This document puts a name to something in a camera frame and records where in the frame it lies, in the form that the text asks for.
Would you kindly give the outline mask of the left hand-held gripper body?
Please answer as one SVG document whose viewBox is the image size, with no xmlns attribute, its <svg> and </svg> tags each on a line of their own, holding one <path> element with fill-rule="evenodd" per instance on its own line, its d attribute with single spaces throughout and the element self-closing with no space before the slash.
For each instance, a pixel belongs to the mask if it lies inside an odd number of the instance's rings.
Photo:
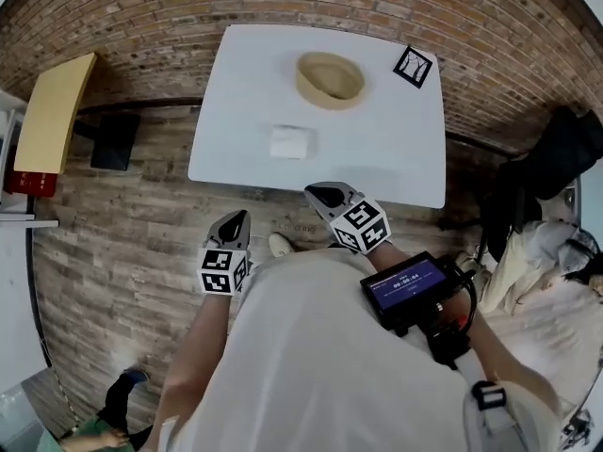
<svg viewBox="0 0 603 452">
<path fill-rule="evenodd" d="M 247 210 L 232 212 L 210 227 L 196 269 L 204 294 L 236 296 L 242 292 L 251 267 L 250 236 Z"/>
</svg>

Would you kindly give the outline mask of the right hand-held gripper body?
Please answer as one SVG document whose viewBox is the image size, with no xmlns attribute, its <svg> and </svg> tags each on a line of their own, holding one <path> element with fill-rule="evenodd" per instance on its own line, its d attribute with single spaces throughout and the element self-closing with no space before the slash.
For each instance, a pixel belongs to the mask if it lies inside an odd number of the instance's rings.
<svg viewBox="0 0 603 452">
<path fill-rule="evenodd" d="M 304 196 L 342 247 L 368 254 L 391 236 L 384 210 L 343 182 L 307 186 Z"/>
</svg>

